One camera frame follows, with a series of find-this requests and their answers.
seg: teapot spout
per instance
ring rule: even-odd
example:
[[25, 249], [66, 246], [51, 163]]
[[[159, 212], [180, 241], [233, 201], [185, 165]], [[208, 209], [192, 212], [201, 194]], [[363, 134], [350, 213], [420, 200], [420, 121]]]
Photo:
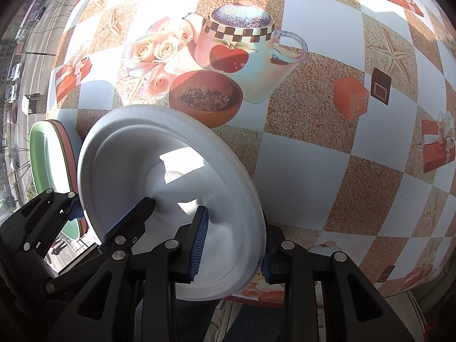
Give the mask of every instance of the teapot spout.
[[198, 43], [199, 35], [202, 30], [202, 16], [194, 13], [189, 13], [184, 16], [182, 19], [186, 20], [193, 30], [193, 40], [195, 43]]

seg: red apple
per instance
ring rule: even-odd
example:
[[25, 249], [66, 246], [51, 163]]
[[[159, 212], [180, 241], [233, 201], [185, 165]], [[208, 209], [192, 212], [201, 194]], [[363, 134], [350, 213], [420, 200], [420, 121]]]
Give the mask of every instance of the red apple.
[[234, 49], [232, 46], [215, 45], [209, 54], [209, 62], [212, 67], [225, 73], [234, 73], [241, 70], [247, 60], [249, 60], [247, 51]]

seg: ribbon bow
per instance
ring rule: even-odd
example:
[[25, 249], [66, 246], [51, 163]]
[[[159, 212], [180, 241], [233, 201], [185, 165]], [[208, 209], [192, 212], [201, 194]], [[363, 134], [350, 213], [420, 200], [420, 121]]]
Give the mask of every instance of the ribbon bow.
[[450, 111], [439, 113], [437, 121], [439, 131], [437, 135], [423, 135], [423, 145], [438, 143], [440, 149], [446, 151], [445, 164], [450, 160], [450, 150], [455, 146], [455, 119]]
[[82, 45], [78, 51], [71, 57], [67, 63], [66, 77], [76, 76], [76, 86], [81, 83], [81, 68], [88, 60], [88, 48], [84, 49]]

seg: teapot handle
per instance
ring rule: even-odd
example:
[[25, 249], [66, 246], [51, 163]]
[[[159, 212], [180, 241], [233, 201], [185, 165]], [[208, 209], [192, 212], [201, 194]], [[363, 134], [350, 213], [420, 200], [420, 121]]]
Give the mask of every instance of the teapot handle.
[[302, 54], [298, 57], [291, 58], [289, 56], [285, 56], [285, 55], [281, 54], [277, 50], [274, 50], [274, 52], [272, 53], [272, 59], [284, 61], [285, 63], [302, 63], [304, 60], [306, 60], [307, 44], [300, 36], [298, 36], [297, 34], [288, 32], [288, 31], [282, 31], [281, 29], [275, 29], [274, 36], [275, 37], [289, 37], [289, 38], [292, 38], [292, 39], [298, 41], [302, 47]]

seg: road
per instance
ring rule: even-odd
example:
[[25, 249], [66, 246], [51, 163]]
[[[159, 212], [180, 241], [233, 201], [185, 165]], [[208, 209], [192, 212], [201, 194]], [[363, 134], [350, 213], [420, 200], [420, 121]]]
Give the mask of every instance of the road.
[[[47, 0], [47, 9], [30, 34], [25, 50], [55, 55], [63, 29], [75, 2], [76, 0]], [[54, 56], [27, 54], [21, 78], [17, 128], [15, 131], [21, 166], [28, 165], [30, 160], [28, 135], [32, 124], [45, 119], [44, 114], [25, 115], [21, 110], [22, 97], [26, 94], [34, 93], [47, 94], [49, 76], [53, 69], [54, 60]], [[31, 179], [30, 169], [26, 167], [21, 169], [19, 176], [21, 176], [19, 189], [21, 195], [23, 195]]]

